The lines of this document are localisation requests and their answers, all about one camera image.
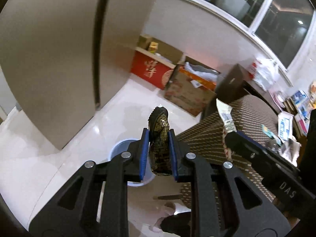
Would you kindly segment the white framed window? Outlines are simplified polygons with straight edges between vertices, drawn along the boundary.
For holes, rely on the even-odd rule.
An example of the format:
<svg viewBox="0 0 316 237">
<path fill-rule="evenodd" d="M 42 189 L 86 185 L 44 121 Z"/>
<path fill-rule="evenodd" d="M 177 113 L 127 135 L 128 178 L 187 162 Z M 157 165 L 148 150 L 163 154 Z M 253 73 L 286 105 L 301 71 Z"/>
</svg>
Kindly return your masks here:
<svg viewBox="0 0 316 237">
<path fill-rule="evenodd" d="M 235 27 L 276 61 L 282 78 L 294 86 L 299 60 L 315 27 L 311 0 L 183 0 Z"/>
</svg>

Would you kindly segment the small yellow box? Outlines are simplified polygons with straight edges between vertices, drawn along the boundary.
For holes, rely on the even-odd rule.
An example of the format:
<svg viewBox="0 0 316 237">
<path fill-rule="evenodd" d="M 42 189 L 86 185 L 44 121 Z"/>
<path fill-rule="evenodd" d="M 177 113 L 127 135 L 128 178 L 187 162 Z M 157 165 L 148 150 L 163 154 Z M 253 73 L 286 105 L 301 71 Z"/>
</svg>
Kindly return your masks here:
<svg viewBox="0 0 316 237">
<path fill-rule="evenodd" d="M 159 48 L 159 44 L 157 42 L 151 41 L 151 43 L 149 44 L 147 51 L 152 53 L 152 54 L 156 54 Z"/>
</svg>

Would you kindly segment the dark wooden cabinet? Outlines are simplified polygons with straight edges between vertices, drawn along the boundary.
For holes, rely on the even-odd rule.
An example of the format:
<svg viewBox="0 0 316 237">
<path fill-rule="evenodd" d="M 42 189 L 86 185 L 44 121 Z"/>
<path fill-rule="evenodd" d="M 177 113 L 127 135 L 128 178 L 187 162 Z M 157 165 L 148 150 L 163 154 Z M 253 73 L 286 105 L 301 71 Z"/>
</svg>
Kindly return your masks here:
<svg viewBox="0 0 316 237">
<path fill-rule="evenodd" d="M 276 103 L 276 95 L 263 91 L 241 65 L 236 64 L 218 76 L 215 94 L 233 107 L 233 120 L 239 130 L 261 134 L 261 126 L 265 125 L 277 134 L 278 114 L 283 110 Z"/>
</svg>

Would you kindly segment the brown dotted tablecloth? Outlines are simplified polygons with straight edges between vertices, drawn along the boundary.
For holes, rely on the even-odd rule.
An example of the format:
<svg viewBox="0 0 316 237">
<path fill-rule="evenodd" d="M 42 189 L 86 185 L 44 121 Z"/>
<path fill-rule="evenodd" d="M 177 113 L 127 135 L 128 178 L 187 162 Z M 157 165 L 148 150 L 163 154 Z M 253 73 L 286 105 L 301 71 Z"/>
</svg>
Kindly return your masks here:
<svg viewBox="0 0 316 237">
<path fill-rule="evenodd" d="M 264 146 L 268 137 L 262 127 L 275 130 L 277 115 L 253 95 L 222 106 L 227 109 L 217 110 L 177 139 L 209 163 L 233 163 L 270 201 L 276 198 L 292 213 L 302 213 L 314 195 L 303 185 L 301 172 Z"/>
</svg>

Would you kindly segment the teal snack wrapper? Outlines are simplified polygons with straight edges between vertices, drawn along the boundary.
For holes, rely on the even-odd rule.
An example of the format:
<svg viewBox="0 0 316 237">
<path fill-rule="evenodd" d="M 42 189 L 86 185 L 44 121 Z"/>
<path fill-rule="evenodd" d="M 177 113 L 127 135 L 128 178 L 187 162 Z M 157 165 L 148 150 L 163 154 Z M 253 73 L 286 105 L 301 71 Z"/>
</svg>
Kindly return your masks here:
<svg viewBox="0 0 316 237">
<path fill-rule="evenodd" d="M 267 135 L 270 139 L 274 139 L 275 135 L 265 125 L 261 125 L 262 132 Z"/>
</svg>

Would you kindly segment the newspaper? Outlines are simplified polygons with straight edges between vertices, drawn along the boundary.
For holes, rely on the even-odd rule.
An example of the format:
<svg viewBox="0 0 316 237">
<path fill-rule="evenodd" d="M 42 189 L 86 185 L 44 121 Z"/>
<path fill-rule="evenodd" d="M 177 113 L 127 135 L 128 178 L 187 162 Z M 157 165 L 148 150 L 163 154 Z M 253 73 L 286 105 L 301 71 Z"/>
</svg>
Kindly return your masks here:
<svg viewBox="0 0 316 237">
<path fill-rule="evenodd" d="M 299 158 L 301 144 L 293 139 L 288 139 L 282 144 L 279 155 L 290 162 L 293 166 L 298 166 L 297 159 Z"/>
</svg>

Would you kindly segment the red gift box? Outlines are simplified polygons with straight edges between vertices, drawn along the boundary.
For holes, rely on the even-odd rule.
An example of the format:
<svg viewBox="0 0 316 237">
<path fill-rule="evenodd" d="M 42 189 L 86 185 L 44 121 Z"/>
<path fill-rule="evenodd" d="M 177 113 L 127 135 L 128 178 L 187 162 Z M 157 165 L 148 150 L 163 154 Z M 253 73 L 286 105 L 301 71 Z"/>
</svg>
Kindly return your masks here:
<svg viewBox="0 0 316 237">
<path fill-rule="evenodd" d="M 166 59 L 136 47 L 131 73 L 164 90 L 175 67 L 176 65 Z"/>
</svg>

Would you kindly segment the white blue plastic bag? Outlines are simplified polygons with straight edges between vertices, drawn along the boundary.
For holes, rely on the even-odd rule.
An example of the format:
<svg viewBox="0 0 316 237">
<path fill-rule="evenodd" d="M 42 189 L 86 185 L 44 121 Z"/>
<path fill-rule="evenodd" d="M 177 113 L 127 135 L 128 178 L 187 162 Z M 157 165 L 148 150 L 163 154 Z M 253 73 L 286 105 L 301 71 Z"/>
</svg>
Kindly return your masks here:
<svg viewBox="0 0 316 237">
<path fill-rule="evenodd" d="M 282 143 L 287 142 L 288 139 L 292 137 L 292 121 L 292 114 L 285 111 L 278 114 L 278 137 Z"/>
</svg>

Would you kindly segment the pink slipper foot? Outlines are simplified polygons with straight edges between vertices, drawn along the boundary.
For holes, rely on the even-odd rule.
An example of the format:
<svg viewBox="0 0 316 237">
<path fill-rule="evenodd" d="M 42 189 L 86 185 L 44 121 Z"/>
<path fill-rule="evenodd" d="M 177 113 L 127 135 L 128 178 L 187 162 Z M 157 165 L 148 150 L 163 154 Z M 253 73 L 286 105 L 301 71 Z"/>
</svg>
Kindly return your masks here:
<svg viewBox="0 0 316 237">
<path fill-rule="evenodd" d="M 165 232 L 177 236 L 191 236 L 191 212 L 176 213 L 176 205 L 166 202 L 161 207 L 159 218 L 150 226 L 152 232 Z"/>
</svg>

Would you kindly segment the beige refrigerator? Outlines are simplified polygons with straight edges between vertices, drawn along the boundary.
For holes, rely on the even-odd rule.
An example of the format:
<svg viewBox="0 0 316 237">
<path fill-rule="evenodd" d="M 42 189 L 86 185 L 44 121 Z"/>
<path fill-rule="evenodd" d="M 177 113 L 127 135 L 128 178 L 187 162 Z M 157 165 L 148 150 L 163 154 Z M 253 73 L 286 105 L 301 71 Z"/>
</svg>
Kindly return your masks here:
<svg viewBox="0 0 316 237">
<path fill-rule="evenodd" d="M 1 0 L 1 68 L 57 149 L 127 82 L 155 0 Z"/>
</svg>

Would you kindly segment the white printed wrapper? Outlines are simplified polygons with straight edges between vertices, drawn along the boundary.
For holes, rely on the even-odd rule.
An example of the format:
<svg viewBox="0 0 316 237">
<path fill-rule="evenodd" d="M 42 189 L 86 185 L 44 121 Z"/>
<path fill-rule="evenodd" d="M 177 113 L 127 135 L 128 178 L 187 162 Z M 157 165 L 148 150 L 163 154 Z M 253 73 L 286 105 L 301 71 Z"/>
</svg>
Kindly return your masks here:
<svg viewBox="0 0 316 237">
<path fill-rule="evenodd" d="M 219 99 L 216 99 L 216 107 L 218 114 L 223 122 L 223 138 L 222 143 L 224 147 L 224 154 L 226 156 L 226 159 L 230 162 L 232 162 L 232 150 L 227 147 L 226 145 L 226 135 L 231 132 L 236 132 L 236 126 L 233 122 L 233 118 L 231 116 L 232 107 L 229 104 L 226 104 Z"/>
</svg>

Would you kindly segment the black gold snack wrapper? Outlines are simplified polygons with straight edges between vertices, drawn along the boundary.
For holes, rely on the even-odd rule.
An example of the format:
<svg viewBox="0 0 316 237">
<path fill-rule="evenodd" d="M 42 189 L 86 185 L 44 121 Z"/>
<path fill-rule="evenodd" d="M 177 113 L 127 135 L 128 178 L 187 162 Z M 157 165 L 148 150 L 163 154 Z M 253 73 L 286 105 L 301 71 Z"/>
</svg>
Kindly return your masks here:
<svg viewBox="0 0 316 237">
<path fill-rule="evenodd" d="M 171 163 L 169 153 L 168 111 L 165 107 L 156 107 L 148 119 L 149 127 L 149 158 L 151 171 L 157 176 L 170 176 Z"/>
</svg>

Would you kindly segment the white plastic bag on cabinet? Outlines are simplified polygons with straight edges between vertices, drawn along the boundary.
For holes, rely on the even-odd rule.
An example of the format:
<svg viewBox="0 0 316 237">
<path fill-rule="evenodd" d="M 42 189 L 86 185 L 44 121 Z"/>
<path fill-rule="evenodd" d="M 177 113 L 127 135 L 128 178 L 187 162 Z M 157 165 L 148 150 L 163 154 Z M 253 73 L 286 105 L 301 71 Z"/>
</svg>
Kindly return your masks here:
<svg viewBox="0 0 316 237">
<path fill-rule="evenodd" d="M 268 91 L 280 77 L 277 62 L 267 58 L 257 58 L 247 68 L 250 78 L 263 90 Z"/>
</svg>

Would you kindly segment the brown cardboard box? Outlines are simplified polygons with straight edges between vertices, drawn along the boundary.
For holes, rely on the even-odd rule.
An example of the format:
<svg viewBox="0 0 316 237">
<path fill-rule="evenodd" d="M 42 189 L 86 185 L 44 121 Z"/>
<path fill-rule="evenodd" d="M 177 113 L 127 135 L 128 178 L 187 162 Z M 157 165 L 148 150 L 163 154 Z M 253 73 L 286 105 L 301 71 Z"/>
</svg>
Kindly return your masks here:
<svg viewBox="0 0 316 237">
<path fill-rule="evenodd" d="M 164 97 L 196 117 L 216 96 L 219 75 L 219 71 L 185 56 L 171 75 Z"/>
</svg>

